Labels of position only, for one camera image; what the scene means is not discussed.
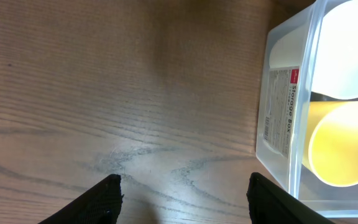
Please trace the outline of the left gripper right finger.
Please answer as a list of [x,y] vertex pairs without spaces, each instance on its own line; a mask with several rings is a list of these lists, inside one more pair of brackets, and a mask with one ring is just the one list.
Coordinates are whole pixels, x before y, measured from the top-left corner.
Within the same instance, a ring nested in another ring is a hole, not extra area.
[[334,224],[258,172],[247,190],[252,224]]

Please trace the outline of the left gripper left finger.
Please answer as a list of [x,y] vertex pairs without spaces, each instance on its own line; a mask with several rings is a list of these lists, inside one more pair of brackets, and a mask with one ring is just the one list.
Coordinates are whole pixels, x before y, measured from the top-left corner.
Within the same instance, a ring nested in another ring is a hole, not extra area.
[[116,224],[122,200],[121,176],[111,174],[40,224]]

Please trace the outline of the clear plastic storage box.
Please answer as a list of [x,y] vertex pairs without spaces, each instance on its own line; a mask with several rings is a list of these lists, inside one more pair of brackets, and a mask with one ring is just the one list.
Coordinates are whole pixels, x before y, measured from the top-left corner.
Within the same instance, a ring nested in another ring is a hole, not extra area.
[[325,184],[303,164],[309,106],[339,100],[311,90],[319,33],[329,0],[318,0],[267,36],[256,156],[291,196],[328,218],[358,218],[358,184]]

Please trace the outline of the yellow plastic cup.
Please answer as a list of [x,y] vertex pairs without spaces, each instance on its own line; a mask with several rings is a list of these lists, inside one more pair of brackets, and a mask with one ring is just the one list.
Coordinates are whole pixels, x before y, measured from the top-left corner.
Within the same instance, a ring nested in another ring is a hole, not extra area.
[[310,103],[302,164],[325,184],[358,184],[358,101]]

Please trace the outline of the white plastic cup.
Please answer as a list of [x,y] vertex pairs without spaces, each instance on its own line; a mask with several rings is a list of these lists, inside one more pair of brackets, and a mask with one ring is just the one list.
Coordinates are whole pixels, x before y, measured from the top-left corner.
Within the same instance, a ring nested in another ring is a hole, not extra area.
[[328,1],[319,33],[311,90],[358,98],[358,0]]

